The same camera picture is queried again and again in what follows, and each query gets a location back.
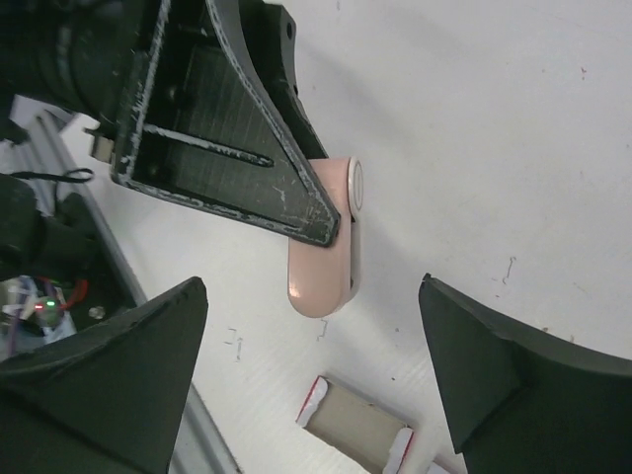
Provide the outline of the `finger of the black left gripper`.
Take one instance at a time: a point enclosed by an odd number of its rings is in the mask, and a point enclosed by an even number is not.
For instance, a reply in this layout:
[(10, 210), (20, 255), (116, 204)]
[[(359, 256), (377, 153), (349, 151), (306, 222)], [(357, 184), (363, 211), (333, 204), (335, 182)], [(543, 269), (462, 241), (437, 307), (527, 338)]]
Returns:
[(246, 149), (273, 160), (328, 156), (298, 95), (294, 19), (279, 3), (218, 1), (216, 36), (253, 105)]
[(150, 50), (132, 64), (111, 125), (115, 183), (307, 244), (338, 221), (312, 160), (246, 149), (253, 105), (216, 36), (218, 1), (160, 1)]

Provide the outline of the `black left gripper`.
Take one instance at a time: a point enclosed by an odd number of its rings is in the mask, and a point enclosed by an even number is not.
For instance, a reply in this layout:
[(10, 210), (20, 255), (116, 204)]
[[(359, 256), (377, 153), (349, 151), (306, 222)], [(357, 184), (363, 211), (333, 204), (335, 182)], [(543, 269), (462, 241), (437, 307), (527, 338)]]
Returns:
[(160, 1), (2, 2), (2, 113), (22, 96), (113, 125), (162, 18)]

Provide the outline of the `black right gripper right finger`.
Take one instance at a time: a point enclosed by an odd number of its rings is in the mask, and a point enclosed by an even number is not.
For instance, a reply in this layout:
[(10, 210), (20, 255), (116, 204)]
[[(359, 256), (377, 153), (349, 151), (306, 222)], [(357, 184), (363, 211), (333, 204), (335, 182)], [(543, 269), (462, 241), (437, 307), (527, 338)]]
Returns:
[(526, 325), (431, 275), (419, 304), (468, 472), (630, 472), (630, 360)]

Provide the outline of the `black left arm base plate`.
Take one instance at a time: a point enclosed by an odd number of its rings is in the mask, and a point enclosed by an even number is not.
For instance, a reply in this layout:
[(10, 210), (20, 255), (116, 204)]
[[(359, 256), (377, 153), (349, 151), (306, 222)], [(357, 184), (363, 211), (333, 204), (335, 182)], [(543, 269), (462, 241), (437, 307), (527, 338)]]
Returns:
[(60, 200), (52, 223), (56, 261), (43, 276), (43, 287), (54, 291), (76, 330), (82, 331), (135, 308), (146, 301), (90, 196), (71, 192)]

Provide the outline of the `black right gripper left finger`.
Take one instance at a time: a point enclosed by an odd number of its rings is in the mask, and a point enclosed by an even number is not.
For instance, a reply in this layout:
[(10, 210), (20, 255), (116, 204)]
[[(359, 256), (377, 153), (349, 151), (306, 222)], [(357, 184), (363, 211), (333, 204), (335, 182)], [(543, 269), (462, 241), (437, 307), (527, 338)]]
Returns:
[(194, 276), (2, 361), (2, 472), (167, 472), (206, 315)]

